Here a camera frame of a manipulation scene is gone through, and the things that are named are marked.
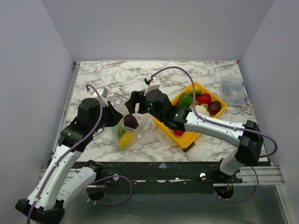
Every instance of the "red tomato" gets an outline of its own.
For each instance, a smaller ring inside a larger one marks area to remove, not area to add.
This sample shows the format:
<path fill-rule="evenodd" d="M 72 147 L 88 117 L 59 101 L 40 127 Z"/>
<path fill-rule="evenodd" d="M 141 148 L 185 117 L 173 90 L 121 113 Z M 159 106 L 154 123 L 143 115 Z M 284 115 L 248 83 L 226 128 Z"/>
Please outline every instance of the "red tomato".
<path fill-rule="evenodd" d="M 177 136 L 182 136 L 184 134 L 184 132 L 181 131 L 181 130 L 175 130 L 174 134 L 177 135 Z"/>
<path fill-rule="evenodd" d="M 211 102 L 211 100 L 212 100 L 210 94 L 208 94 L 208 93 L 200 94 L 195 99 L 199 102 L 199 105 L 209 104 Z"/>

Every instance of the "cauliflower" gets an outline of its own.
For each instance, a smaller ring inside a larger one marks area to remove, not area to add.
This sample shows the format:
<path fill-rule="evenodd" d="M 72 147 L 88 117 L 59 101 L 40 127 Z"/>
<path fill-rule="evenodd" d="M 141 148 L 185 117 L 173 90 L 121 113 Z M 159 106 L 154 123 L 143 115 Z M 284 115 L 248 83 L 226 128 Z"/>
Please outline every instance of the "cauliflower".
<path fill-rule="evenodd" d="M 200 113 L 204 116 L 210 116 L 209 112 L 207 111 L 207 109 L 204 106 L 196 105 L 195 109 L 196 109 L 197 113 Z"/>

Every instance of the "gray wall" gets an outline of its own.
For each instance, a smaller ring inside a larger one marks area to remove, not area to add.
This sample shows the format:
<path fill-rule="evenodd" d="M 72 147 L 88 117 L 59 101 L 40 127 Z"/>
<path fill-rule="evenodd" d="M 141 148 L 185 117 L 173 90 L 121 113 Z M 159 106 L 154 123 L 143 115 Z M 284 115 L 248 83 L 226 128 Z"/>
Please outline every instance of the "gray wall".
<path fill-rule="evenodd" d="M 273 0 L 42 0 L 76 61 L 240 59 Z"/>
<path fill-rule="evenodd" d="M 36 185 L 52 150 L 73 63 L 40 0 L 0 4 L 0 223 Z"/>
<path fill-rule="evenodd" d="M 299 220 L 299 1 L 275 0 L 240 68 L 261 130 L 273 136 L 288 195 Z M 267 149 L 272 144 L 267 142 Z"/>

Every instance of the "yellow tray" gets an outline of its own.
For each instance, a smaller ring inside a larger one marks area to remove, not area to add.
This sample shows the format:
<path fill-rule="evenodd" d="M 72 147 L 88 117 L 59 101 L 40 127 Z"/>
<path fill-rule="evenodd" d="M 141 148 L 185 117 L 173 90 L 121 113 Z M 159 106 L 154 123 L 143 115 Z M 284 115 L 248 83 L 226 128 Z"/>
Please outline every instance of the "yellow tray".
<path fill-rule="evenodd" d="M 210 116 L 212 118 L 218 117 L 225 110 L 225 108 L 228 105 L 223 100 L 221 100 L 219 97 L 217 97 L 212 92 L 210 92 L 208 89 L 206 89 L 204 86 L 199 84 L 198 82 L 194 82 L 194 84 L 195 84 L 195 86 L 198 86 L 201 89 L 201 93 L 210 94 L 211 98 L 212 98 L 212 101 L 213 100 L 218 100 L 221 103 L 221 110 L 217 114 Z M 191 89 L 191 88 L 192 88 L 192 84 L 187 86 L 183 91 L 180 92 L 180 94 L 178 94 L 174 99 L 172 99 L 172 101 L 171 101 L 172 105 L 176 104 L 176 102 L 178 101 L 179 96 L 183 92 L 189 93 L 189 89 Z M 200 135 L 200 133 L 196 133 L 196 132 L 185 132 L 182 136 L 177 136 L 177 135 L 174 134 L 173 130 L 167 128 L 163 123 L 159 122 L 156 118 L 153 117 L 153 120 L 160 128 L 162 128 L 182 148 L 187 148 Z"/>

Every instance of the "white marble surface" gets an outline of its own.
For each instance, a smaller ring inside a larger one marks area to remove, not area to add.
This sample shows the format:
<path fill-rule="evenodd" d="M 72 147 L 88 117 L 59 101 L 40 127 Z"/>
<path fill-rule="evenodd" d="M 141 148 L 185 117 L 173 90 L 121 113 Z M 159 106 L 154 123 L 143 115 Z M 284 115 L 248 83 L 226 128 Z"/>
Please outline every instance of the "white marble surface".
<path fill-rule="evenodd" d="M 82 62 L 71 98 L 66 124 L 69 124 L 77 114 L 81 100 L 90 97 L 85 85 L 90 83 L 95 87 L 105 86 L 109 93 L 107 99 L 114 106 L 124 104 L 131 91 L 142 90 L 146 86 L 143 79 L 155 71 L 167 67 L 179 66 L 187 70 L 194 81 L 220 96 L 220 77 L 242 78 L 236 61 L 95 61 Z M 161 82 L 160 90 L 170 99 L 178 95 L 190 84 L 189 78 L 179 70 L 166 70 L 158 75 Z M 242 122 L 256 120 L 246 91 L 245 107 L 228 106 L 218 118 L 225 121 Z M 137 143 L 128 149 L 121 150 L 115 146 L 110 128 L 96 136 L 87 146 L 78 161 L 219 161 L 233 150 L 233 146 L 221 140 L 200 135 L 196 145 L 188 153 L 184 153 L 167 134 L 149 119 L 145 131 Z"/>

